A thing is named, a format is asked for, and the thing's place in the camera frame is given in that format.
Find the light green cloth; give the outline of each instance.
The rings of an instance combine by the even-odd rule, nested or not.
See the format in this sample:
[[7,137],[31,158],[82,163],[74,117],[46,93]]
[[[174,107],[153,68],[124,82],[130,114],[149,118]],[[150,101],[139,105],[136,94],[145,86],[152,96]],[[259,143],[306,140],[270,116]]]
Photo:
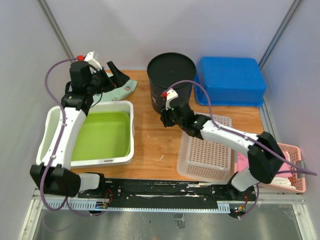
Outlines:
[[[121,101],[128,97],[136,89],[137,84],[137,81],[130,79],[122,87],[118,87],[109,92],[104,92],[101,98],[101,102]],[[95,103],[98,102],[100,96],[100,94],[93,96],[93,101]]]

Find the pink plastic basket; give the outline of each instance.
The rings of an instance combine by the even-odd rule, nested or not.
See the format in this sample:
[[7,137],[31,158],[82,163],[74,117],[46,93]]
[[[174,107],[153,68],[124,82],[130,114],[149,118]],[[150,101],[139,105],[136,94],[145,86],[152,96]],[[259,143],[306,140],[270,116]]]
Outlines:
[[[296,163],[297,161],[301,161],[301,152],[300,149],[297,146],[287,145],[278,143],[279,147],[282,151],[286,151],[290,155],[290,160],[292,163]],[[237,170],[237,164],[234,165],[234,170]],[[304,193],[306,191],[306,178],[301,177],[298,178],[297,173],[292,174],[293,177],[289,177],[289,180],[291,182],[292,186],[295,186],[296,189],[286,187],[286,186],[279,186],[275,184],[264,184],[260,183],[259,186],[268,188],[268,189],[274,189],[277,191],[282,191],[283,193]]]

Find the wooden tabletop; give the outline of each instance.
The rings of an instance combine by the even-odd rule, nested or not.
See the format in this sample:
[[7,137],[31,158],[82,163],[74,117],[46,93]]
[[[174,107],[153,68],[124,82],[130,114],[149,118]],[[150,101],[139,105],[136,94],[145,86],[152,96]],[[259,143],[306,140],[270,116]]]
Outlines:
[[[72,169],[75,173],[96,172],[111,178],[189,180],[177,173],[182,130],[178,126],[164,128],[160,115],[151,105],[149,79],[144,70],[124,70],[138,81],[135,91],[126,99],[134,107],[134,157],[128,165]],[[196,103],[194,93],[189,105],[195,112],[209,113],[207,106]],[[215,115],[232,119],[233,127],[260,134],[263,131],[257,107],[214,106]]]

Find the gray wall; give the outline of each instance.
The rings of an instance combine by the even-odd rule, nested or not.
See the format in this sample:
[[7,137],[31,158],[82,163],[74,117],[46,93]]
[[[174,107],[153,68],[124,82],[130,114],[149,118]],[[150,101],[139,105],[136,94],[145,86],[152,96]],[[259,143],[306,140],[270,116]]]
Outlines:
[[[2,1],[0,23],[0,239],[15,240],[35,189],[29,170],[54,106],[44,77],[66,56],[37,1]],[[50,78],[59,97],[69,79],[67,65]]]
[[[277,140],[299,146],[308,169],[320,174],[320,1],[304,0],[263,74]],[[320,237],[320,176],[306,179],[305,199]]]
[[47,0],[75,55],[92,49],[121,69],[158,54],[260,61],[293,0]]

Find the black trash can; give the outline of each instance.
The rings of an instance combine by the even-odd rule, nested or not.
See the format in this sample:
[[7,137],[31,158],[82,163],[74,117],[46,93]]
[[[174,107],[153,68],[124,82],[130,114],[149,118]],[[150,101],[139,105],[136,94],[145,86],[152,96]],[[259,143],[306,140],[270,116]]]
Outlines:
[[[161,94],[172,84],[181,80],[194,80],[197,75],[196,65],[187,56],[167,52],[154,57],[148,64],[146,72],[149,77],[150,95],[153,109],[161,114],[166,100]],[[179,98],[189,102],[192,84],[180,83],[173,88]]]

